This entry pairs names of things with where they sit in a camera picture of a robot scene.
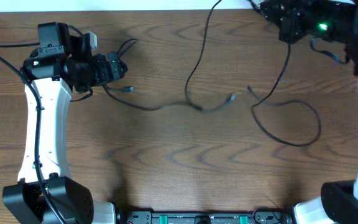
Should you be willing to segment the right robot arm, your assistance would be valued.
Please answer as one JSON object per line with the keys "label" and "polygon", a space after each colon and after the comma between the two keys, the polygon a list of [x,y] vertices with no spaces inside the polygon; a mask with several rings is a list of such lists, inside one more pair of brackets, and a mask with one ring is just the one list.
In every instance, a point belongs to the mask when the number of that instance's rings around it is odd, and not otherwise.
{"label": "right robot arm", "polygon": [[[341,43],[344,58],[320,50],[337,63],[351,63],[354,84],[350,95],[358,101],[358,1],[262,1],[259,12],[279,29],[279,39],[295,44],[310,35],[310,47],[318,39]],[[293,206],[293,223],[358,223],[358,167],[353,180],[322,185],[320,195]]]}

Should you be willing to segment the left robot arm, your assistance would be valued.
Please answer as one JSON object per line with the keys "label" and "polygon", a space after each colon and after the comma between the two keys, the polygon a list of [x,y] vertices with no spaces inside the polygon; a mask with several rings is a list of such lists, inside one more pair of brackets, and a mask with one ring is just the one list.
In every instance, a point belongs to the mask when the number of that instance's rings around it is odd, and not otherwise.
{"label": "left robot arm", "polygon": [[96,202],[71,178],[67,159],[67,114],[72,93],[121,79],[127,65],[115,52],[92,54],[96,36],[71,35],[72,26],[38,26],[39,42],[20,70],[28,118],[24,159],[17,183],[6,186],[2,201],[20,223],[115,223],[110,202]]}

